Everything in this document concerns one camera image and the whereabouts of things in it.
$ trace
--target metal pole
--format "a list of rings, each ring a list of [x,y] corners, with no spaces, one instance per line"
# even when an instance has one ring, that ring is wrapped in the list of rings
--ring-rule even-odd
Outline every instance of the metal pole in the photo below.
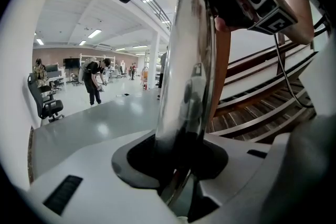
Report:
[[[172,180],[179,183],[163,191],[165,201],[171,200],[177,184],[189,174],[195,150],[203,141],[214,73],[215,26],[208,0],[178,0],[155,135],[154,153],[162,180],[173,173],[180,177]]]

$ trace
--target gray floor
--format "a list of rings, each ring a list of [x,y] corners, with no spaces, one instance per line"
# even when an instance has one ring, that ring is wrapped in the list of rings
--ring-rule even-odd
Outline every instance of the gray floor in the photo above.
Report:
[[[118,97],[36,129],[32,147],[34,177],[82,147],[155,129],[160,104],[157,94],[152,90]]]

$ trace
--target television screen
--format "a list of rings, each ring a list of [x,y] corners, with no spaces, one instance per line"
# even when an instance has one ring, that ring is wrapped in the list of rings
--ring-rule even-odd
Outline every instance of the television screen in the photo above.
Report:
[[[63,66],[66,69],[80,68],[80,66],[79,66],[79,58],[66,58],[66,59],[63,59]]]
[[[55,72],[58,71],[58,65],[47,65],[46,66],[47,72]]]

